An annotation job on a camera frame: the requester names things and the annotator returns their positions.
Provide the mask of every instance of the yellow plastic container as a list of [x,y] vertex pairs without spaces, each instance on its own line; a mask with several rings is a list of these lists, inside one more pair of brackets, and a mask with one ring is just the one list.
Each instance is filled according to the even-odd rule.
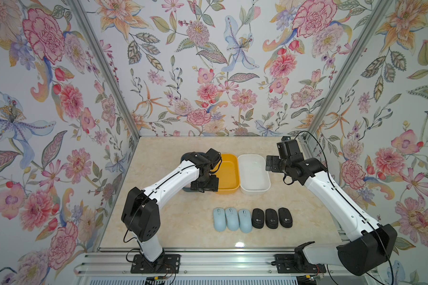
[[222,154],[222,165],[216,175],[219,178],[217,194],[235,193],[241,184],[238,158],[229,153]]

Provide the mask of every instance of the white plastic container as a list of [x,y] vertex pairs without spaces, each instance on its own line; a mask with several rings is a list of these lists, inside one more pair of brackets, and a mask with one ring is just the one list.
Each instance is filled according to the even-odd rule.
[[266,161],[260,155],[241,155],[238,157],[241,191],[247,195],[260,195],[271,187]]

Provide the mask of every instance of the floral wallpaper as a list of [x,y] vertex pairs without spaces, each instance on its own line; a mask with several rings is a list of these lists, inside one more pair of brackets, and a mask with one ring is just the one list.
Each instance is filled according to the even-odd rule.
[[330,172],[398,232],[394,285],[428,285],[428,0],[394,1],[344,90],[317,129]]
[[306,129],[374,0],[83,0],[143,136]]
[[64,1],[0,0],[0,284],[71,284],[136,140]]

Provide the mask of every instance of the wire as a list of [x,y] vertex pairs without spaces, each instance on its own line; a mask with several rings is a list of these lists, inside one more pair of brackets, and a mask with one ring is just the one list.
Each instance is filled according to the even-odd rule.
[[[302,130],[302,131],[300,131],[297,135],[296,135],[296,137],[295,138],[297,138],[301,133],[304,133],[304,132],[306,132],[306,133],[308,133],[310,136],[312,136],[312,138],[315,140],[315,142],[319,145],[319,147],[320,147],[320,150],[322,151],[322,154],[324,155],[324,158],[325,158],[325,163],[326,163],[326,168],[327,168],[327,175],[328,175],[328,180],[330,181],[330,183],[331,183],[331,185],[333,186],[333,188],[337,191],[337,193],[339,194],[339,195],[341,195],[341,197],[343,197],[344,198],[344,200],[364,219],[364,220],[367,220],[347,199],[346,199],[346,197],[344,197],[339,191],[338,191],[338,189],[336,188],[336,186],[334,185],[334,183],[331,181],[331,175],[330,175],[330,172],[328,171],[328,160],[327,160],[327,158],[326,158],[326,156],[325,156],[325,151],[323,150],[323,148],[322,148],[322,146],[320,145],[320,143],[319,143],[319,141],[317,140],[317,138],[316,137],[314,137],[314,135],[313,134],[311,134],[310,132],[308,132],[308,131],[306,131],[306,130]],[[379,239],[379,241],[381,242],[381,245],[382,245],[382,248],[383,248],[383,250],[384,250],[384,254],[385,254],[385,256],[387,257],[387,260],[388,260],[388,264],[390,265],[390,271],[391,271],[391,273],[392,273],[392,285],[394,284],[394,282],[395,282],[395,277],[394,277],[394,275],[393,275],[393,267],[392,267],[392,262],[390,261],[390,257],[388,256],[388,253],[387,253],[387,249],[385,248],[385,246],[384,246],[384,244],[383,244],[383,242],[382,242],[382,239],[381,239],[381,237],[379,236],[379,233],[376,231],[376,229],[367,221],[367,223],[368,223],[368,225],[371,227],[371,229],[376,233],[376,235],[377,235],[377,238]]]

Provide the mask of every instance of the computer mouse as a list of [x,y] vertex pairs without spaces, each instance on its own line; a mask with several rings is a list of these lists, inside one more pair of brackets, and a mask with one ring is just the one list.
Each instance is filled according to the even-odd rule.
[[265,213],[266,213],[265,223],[267,224],[267,226],[269,228],[277,228],[277,226],[279,225],[277,212],[273,209],[267,209]]
[[262,209],[255,208],[252,211],[252,225],[254,228],[262,228],[265,224],[265,213]]
[[252,217],[251,212],[247,209],[241,209],[238,212],[240,218],[240,229],[243,233],[250,233],[252,231]]
[[230,207],[225,209],[225,216],[227,217],[227,227],[230,231],[236,231],[240,228],[240,221],[238,219],[238,212],[235,208]]
[[293,225],[292,215],[287,208],[279,209],[279,222],[284,228],[291,228]]
[[223,208],[215,208],[213,210],[214,216],[214,228],[218,232],[225,231],[227,227],[227,221],[225,217],[225,210]]

